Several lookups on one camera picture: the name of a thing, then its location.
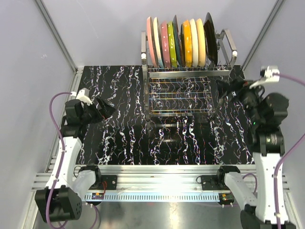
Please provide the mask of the white bear print plate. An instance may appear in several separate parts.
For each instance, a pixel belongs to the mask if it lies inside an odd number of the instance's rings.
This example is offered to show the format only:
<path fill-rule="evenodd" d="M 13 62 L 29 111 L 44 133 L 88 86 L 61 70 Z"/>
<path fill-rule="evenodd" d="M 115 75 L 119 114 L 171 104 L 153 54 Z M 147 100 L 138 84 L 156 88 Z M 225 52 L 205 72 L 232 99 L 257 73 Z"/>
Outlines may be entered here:
<path fill-rule="evenodd" d="M 194 19 L 190 20 L 191 36 L 192 36 L 192 65 L 198 66 L 199 61 L 199 47 L 198 47 L 198 34 L 197 27 Z"/>

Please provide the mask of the tan yellow plate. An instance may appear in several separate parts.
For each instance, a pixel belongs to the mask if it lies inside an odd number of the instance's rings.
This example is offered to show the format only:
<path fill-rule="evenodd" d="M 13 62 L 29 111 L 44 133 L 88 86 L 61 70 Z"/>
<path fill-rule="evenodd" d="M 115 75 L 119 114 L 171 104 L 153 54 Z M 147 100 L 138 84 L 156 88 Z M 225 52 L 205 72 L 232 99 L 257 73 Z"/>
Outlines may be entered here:
<path fill-rule="evenodd" d="M 198 66 L 204 67 L 206 61 L 206 43 L 202 19 L 196 21 L 196 28 L 198 37 Z"/>

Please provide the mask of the orange dotted scalloped plate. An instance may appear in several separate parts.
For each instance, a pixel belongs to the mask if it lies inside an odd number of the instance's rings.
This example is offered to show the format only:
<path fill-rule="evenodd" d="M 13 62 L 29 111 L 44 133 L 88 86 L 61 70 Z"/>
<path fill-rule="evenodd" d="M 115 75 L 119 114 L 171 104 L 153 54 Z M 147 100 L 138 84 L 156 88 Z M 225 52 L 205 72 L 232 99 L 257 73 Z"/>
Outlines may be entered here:
<path fill-rule="evenodd" d="M 184 65 L 187 68 L 192 66 L 192 35 L 190 22 L 185 20 L 181 24 L 181 39 L 183 46 L 183 55 L 184 55 Z"/>

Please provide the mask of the green dotted scalloped plate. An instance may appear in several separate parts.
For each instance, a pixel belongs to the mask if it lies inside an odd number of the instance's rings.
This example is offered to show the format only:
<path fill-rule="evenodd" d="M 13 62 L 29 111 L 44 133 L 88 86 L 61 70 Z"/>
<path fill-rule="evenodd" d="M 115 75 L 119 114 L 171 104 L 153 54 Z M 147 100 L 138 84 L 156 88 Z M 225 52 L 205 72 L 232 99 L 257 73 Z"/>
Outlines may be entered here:
<path fill-rule="evenodd" d="M 168 42 L 169 42 L 171 67 L 176 68 L 178 66 L 178 62 L 176 57 L 175 40 L 173 35 L 173 23 L 171 21 L 167 23 L 167 34 L 168 34 Z"/>

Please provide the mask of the black striped bottom plate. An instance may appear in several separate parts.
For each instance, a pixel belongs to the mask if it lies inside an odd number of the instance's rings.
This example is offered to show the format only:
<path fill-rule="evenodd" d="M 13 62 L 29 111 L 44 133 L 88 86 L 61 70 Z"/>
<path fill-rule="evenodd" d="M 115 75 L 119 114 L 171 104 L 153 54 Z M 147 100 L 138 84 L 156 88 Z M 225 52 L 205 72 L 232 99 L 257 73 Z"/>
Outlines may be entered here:
<path fill-rule="evenodd" d="M 207 43 L 207 56 L 213 65 L 217 65 L 218 63 L 218 52 L 217 52 L 217 43 L 216 43 L 216 35 L 213 24 L 213 19 L 211 14 L 208 12 L 205 17 L 204 22 L 204 31 L 206 36 Z"/>

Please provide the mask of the cream and blue plate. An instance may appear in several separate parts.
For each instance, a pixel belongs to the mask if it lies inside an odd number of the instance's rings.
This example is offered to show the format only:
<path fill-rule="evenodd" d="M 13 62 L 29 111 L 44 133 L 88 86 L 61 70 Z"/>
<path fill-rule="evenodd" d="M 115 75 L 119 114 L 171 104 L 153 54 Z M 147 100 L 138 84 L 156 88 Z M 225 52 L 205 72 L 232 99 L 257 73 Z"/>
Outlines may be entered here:
<path fill-rule="evenodd" d="M 159 37 L 159 35 L 160 35 L 160 26 L 159 26 L 159 21 L 158 21 L 157 17 L 155 17 L 153 19 L 153 31 L 154 31 L 154 40 L 155 40 L 155 47 L 156 47 L 158 64 L 159 64 L 160 68 L 164 68 L 162 48 L 160 46 L 161 41 L 160 41 L 160 37 Z"/>

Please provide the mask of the teal plate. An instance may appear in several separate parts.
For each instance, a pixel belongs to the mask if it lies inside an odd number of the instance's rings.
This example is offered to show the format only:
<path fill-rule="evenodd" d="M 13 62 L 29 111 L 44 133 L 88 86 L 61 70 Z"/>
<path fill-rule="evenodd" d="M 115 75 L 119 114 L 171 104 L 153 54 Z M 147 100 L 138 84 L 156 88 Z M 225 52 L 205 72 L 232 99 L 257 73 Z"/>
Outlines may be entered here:
<path fill-rule="evenodd" d="M 177 58 L 178 65 L 180 67 L 182 67 L 183 66 L 182 45 L 181 45 L 181 41 L 180 41 L 178 20 L 177 20 L 176 15 L 174 16 L 172 23 L 173 23 L 173 35 L 174 35 L 174 42 L 175 42 L 176 58 Z"/>

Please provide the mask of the pink dotted scalloped plate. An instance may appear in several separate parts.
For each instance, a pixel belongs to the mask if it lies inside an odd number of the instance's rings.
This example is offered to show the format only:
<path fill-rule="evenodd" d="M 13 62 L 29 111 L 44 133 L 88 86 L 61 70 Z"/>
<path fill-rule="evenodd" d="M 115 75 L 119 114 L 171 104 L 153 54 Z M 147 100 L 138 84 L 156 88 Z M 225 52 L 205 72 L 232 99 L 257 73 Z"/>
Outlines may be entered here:
<path fill-rule="evenodd" d="M 165 66 L 165 68 L 170 68 L 171 67 L 171 62 L 170 62 L 169 41 L 168 41 L 166 21 L 161 23 L 160 29 L 161 29 L 161 41 L 162 41 L 164 66 Z"/>

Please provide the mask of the cream and pink plate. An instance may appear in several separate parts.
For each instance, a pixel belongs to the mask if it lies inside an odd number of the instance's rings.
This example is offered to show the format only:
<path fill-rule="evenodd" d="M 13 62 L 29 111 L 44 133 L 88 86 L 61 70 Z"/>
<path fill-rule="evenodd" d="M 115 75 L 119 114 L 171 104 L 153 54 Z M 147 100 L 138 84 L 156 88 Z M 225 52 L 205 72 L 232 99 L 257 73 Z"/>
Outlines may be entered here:
<path fill-rule="evenodd" d="M 157 64 L 157 60 L 156 60 L 156 54 L 155 54 L 155 51 L 154 51 L 153 21 L 152 21 L 151 16 L 149 16 L 147 18 L 146 31 L 147 31 L 147 41 L 148 41 L 148 45 L 149 45 L 149 52 L 150 52 L 151 61 L 152 61 L 152 64 L 153 64 L 154 68 L 157 68 L 158 64 Z"/>

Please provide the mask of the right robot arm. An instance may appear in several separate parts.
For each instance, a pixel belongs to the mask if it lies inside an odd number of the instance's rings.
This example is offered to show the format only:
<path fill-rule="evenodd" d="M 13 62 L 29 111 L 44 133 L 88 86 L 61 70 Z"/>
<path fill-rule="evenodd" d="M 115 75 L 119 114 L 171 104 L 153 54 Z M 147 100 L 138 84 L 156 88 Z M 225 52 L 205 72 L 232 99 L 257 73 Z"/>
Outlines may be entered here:
<path fill-rule="evenodd" d="M 282 161 L 287 154 L 280 124 L 288 115 L 289 100 L 280 93 L 263 97 L 264 87 L 257 81 L 217 80 L 216 85 L 218 104 L 225 98 L 239 101 L 251 120 L 248 142 L 256 168 L 257 194 L 235 166 L 220 166 L 216 185 L 232 192 L 244 229 L 295 229 L 285 208 L 282 178 Z"/>

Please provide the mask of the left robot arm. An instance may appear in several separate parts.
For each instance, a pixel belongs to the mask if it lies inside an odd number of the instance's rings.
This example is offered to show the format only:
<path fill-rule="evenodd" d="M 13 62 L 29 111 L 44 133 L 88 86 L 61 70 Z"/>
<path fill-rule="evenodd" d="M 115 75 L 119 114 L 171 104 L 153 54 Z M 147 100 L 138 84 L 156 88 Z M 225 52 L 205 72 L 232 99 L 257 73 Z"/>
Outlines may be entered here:
<path fill-rule="evenodd" d="M 74 168 L 88 125 L 110 118 L 115 108 L 97 99 L 97 104 L 83 99 L 65 103 L 65 116 L 59 129 L 59 154 L 44 189 L 36 191 L 35 202 L 42 219 L 51 228 L 54 222 L 78 220 L 87 191 L 105 182 L 97 165 L 86 165 L 74 179 Z"/>

